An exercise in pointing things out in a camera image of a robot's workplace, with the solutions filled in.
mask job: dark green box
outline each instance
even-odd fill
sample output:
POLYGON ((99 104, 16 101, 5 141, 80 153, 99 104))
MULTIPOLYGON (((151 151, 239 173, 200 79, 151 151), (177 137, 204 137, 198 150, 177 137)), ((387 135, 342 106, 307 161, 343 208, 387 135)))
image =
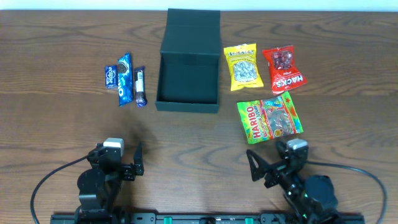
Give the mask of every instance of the dark green box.
POLYGON ((157 110, 217 113, 220 53, 219 11, 169 9, 157 110))

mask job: red hacks candy bag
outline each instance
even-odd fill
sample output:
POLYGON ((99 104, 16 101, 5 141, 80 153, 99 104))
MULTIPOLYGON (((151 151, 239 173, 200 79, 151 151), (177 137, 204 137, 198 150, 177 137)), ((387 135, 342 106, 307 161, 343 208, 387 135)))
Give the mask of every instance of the red hacks candy bag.
POLYGON ((268 61, 271 88, 274 95, 307 83, 307 79, 294 64, 293 45, 263 50, 262 53, 268 61))

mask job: wooden table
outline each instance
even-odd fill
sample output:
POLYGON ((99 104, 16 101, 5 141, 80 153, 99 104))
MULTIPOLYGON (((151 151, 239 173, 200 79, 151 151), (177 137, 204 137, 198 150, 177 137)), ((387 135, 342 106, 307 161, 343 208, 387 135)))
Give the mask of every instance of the wooden table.
MULTIPOLYGON (((144 142, 145 175, 124 184, 118 204, 160 213, 259 213, 287 210, 280 187, 252 182, 245 150, 279 160, 274 141, 248 145, 237 101, 272 96, 262 49, 295 45, 308 84, 291 91, 309 158, 376 174, 389 193, 385 223, 398 216, 398 14, 362 12, 222 12, 224 47, 257 43, 264 88, 231 92, 221 56, 218 114, 157 111, 159 49, 166 12, 0 12, 0 222, 33 223, 29 200, 51 170, 86 155, 97 142, 123 138, 125 162, 144 142), (126 51, 145 65, 149 104, 118 107, 104 88, 104 66, 126 51)), ((35 208, 42 223, 79 206, 76 180, 88 162, 49 178, 35 208)), ((378 185, 363 175, 306 166, 329 175, 339 211, 374 223, 378 185)))

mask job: black cable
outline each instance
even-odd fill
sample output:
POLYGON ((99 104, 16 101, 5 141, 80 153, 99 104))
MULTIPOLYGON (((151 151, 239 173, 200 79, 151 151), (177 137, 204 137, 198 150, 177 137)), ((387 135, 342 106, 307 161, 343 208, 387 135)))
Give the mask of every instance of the black cable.
POLYGON ((353 170, 353 171, 360 172, 360 173, 374 179, 380 185, 380 188, 383 193, 383 206, 381 207, 380 217, 376 222, 377 224, 381 224, 381 222, 384 218, 384 214, 386 213, 386 209, 387 209, 387 190, 386 190, 386 187, 384 186, 384 184, 379 180, 378 177, 376 177, 375 175, 373 175, 372 173, 370 173, 366 170, 362 170, 362 169, 359 169, 356 167, 351 167, 351 166, 345 166, 345 165, 339 165, 339 164, 329 164, 329 163, 324 163, 324 162, 312 162, 312 161, 307 161, 307 163, 311 164, 311 165, 330 166, 330 167, 353 170))
POLYGON ((56 168, 55 170, 51 171, 49 174, 47 174, 36 186, 35 190, 32 193, 32 197, 30 198, 30 212, 32 213, 32 217, 33 217, 33 221, 35 221, 36 224, 40 224, 39 220, 37 219, 36 213, 35 213, 35 207, 34 207, 34 200, 35 200, 35 196, 37 191, 39 190, 39 187, 45 182, 45 180, 47 180, 49 177, 51 177, 51 175, 53 175, 54 173, 62 170, 63 168, 66 168, 68 166, 74 165, 80 161, 83 161, 85 159, 87 159, 88 156, 82 157, 78 160, 75 160, 73 162, 70 162, 68 164, 65 164, 59 168, 56 168))

